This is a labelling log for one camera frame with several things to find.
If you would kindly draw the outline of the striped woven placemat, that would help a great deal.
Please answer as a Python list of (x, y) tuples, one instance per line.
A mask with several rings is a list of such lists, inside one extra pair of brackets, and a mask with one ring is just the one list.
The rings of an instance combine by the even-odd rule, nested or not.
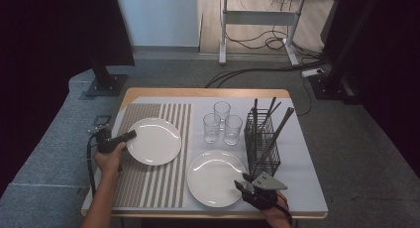
[(188, 143), (192, 106), (171, 103), (133, 103), (117, 117), (113, 129), (115, 136), (130, 132), (138, 121), (160, 118), (179, 130), (182, 146), (179, 154), (169, 163), (149, 166), (136, 161), (129, 153), (123, 154), (122, 172), (118, 178), (114, 206), (116, 208), (171, 208), (184, 203)]

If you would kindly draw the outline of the black metal stand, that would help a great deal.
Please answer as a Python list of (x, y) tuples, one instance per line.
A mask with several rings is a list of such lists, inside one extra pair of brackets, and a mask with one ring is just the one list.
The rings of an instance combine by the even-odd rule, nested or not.
[(352, 77), (347, 77), (355, 47), (362, 42), (364, 27), (379, 0), (338, 0), (334, 7), (325, 59), (331, 64), (328, 75), (310, 76), (313, 92), (317, 99), (343, 100), (357, 104), (358, 94), (352, 88)]
[(96, 56), (89, 57), (95, 78), (86, 91), (80, 95), (81, 100), (93, 100), (95, 97), (118, 97), (128, 79), (127, 74), (111, 74), (106, 65)]

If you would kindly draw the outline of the floor socket box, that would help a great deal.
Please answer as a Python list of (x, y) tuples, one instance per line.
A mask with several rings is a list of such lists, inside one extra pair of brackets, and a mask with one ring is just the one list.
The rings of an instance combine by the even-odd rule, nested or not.
[(92, 124), (92, 129), (94, 131), (97, 131), (103, 128), (107, 128), (109, 126), (110, 120), (111, 120), (110, 115), (98, 115), (94, 119), (94, 122)]

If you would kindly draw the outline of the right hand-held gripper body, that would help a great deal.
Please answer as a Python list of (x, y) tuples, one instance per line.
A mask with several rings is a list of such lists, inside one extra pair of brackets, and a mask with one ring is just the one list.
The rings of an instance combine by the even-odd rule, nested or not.
[(253, 191), (247, 189), (247, 192), (242, 193), (244, 201), (258, 210), (267, 210), (272, 207), (281, 210), (281, 207), (277, 204), (276, 192), (281, 188), (286, 188), (285, 184), (263, 172), (254, 179), (251, 185), (254, 188)]

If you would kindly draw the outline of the dark curtain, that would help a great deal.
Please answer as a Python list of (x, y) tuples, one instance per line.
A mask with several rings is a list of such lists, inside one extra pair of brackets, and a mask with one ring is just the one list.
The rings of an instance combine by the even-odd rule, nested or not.
[(379, 0), (355, 50), (346, 76), (420, 176), (420, 0)]
[(41, 140), (68, 81), (132, 65), (118, 0), (0, 0), (0, 196)]

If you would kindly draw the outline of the white frame desk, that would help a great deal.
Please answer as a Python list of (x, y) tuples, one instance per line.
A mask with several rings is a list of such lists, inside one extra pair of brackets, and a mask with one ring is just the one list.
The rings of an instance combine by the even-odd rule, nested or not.
[(219, 63), (227, 62), (226, 31), (228, 25), (267, 25), (289, 27), (287, 37), (282, 40), (288, 58), (292, 65), (299, 65), (293, 43), (293, 38), (299, 23), (305, 0), (299, 0), (294, 12), (280, 11), (231, 11), (228, 9), (228, 0), (222, 0), (221, 8), (221, 40), (219, 45)]

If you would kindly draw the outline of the black wire cutlery rack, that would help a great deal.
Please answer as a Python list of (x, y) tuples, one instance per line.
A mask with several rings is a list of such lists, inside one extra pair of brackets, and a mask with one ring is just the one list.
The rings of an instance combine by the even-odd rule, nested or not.
[(244, 129), (249, 174), (253, 178), (263, 172), (274, 175), (281, 164), (277, 144), (273, 140), (275, 129), (272, 126), (271, 118), (268, 119), (262, 129), (259, 129), (266, 111), (266, 109), (258, 109), (257, 151), (253, 145), (253, 108), (247, 115)]

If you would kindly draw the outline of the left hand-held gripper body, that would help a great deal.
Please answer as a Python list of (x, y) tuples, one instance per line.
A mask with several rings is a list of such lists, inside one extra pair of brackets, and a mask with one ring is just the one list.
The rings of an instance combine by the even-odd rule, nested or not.
[(112, 153), (120, 143), (126, 141), (123, 135), (112, 138), (111, 130), (107, 125), (97, 126), (94, 129), (90, 129), (88, 133), (95, 139), (96, 148), (101, 154)]

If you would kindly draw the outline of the person's left hand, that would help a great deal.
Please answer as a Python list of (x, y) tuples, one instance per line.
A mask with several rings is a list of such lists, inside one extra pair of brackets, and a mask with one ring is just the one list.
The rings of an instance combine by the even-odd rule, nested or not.
[(122, 154), (126, 148), (125, 143), (120, 143), (110, 154), (95, 153), (94, 159), (96, 165), (101, 169), (105, 176), (117, 175), (119, 172)]

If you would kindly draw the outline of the clear drinking glass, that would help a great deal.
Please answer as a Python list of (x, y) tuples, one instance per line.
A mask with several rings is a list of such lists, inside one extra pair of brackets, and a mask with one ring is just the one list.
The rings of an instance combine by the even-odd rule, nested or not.
[(225, 120), (224, 142), (234, 146), (239, 142), (243, 120), (237, 115), (230, 115)]
[(231, 105), (226, 101), (217, 101), (214, 106), (214, 113), (220, 117), (220, 130), (225, 129), (225, 119), (230, 115)]
[(208, 113), (204, 116), (204, 140), (207, 143), (213, 144), (219, 140), (220, 123), (221, 119), (215, 113)]

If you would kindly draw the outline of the metal fork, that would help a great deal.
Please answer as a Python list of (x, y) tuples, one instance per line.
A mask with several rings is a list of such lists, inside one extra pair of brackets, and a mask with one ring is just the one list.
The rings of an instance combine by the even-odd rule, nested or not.
[(254, 107), (253, 107), (253, 145), (255, 148), (257, 147), (257, 124), (258, 124), (258, 99), (255, 98), (254, 100)]

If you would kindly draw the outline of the metal utensil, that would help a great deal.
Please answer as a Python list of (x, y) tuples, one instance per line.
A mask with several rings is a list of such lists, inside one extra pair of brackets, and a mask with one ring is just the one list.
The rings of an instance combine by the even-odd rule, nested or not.
[(278, 102), (275, 106), (273, 105), (273, 103), (271, 103), (272, 105), (269, 107), (265, 119), (263, 121), (263, 124), (265, 125), (266, 122), (268, 121), (268, 119), (270, 118), (271, 114), (279, 107), (279, 105), (281, 104), (281, 102)]
[(267, 111), (266, 111), (266, 114), (265, 114), (264, 120), (263, 120), (263, 121), (262, 121), (262, 123), (259, 125), (259, 129), (262, 129), (262, 128), (265, 126), (266, 121), (267, 121), (268, 117), (270, 116), (270, 113), (271, 113), (271, 110), (272, 110), (272, 108), (273, 108), (273, 105), (274, 105), (275, 101), (276, 101), (276, 97), (274, 96), (274, 97), (272, 97), (272, 99), (271, 99), (271, 102), (270, 102), (269, 107), (268, 107), (268, 109), (267, 109)]

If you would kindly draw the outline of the person's right hand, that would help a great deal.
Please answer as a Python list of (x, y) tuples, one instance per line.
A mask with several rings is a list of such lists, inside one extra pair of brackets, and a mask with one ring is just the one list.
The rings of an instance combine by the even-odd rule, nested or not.
[[(289, 210), (287, 198), (279, 190), (276, 193), (277, 204), (283, 209)], [(287, 215), (275, 207), (263, 210), (262, 215), (271, 228), (291, 228)]]

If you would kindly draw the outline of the white round plate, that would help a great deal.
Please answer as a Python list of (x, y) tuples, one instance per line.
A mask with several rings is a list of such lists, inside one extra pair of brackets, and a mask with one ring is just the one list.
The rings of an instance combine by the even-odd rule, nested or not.
[(160, 118), (146, 118), (136, 122), (130, 129), (136, 137), (127, 142), (130, 155), (138, 162), (149, 166), (161, 166), (171, 162), (180, 152), (180, 132), (169, 122)]
[(243, 163), (233, 154), (214, 150), (191, 163), (187, 172), (188, 188), (195, 199), (209, 207), (227, 207), (241, 198), (236, 181), (245, 184)]

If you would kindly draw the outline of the white power strip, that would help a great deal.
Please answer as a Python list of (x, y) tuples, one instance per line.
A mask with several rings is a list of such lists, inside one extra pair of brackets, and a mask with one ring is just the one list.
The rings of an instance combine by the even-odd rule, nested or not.
[(303, 70), (301, 72), (301, 77), (306, 78), (309, 76), (323, 75), (323, 74), (324, 74), (324, 70), (322, 68), (313, 68), (313, 69)]

